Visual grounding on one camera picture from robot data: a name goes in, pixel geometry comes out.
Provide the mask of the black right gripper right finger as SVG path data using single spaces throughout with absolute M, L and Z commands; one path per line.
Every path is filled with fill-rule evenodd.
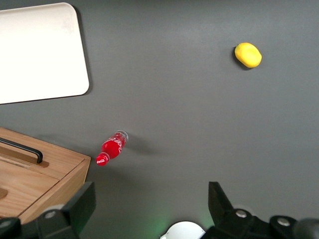
M 214 225 L 209 239 L 317 239 L 319 220 L 297 221 L 288 216 L 272 216 L 264 222 L 244 209 L 232 206 L 218 182 L 209 182 L 208 208 Z

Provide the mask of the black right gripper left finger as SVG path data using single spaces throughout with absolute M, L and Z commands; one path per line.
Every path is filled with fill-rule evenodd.
M 78 239 L 96 208 L 95 183 L 86 182 L 61 209 L 43 212 L 29 223 L 0 220 L 2 239 Z

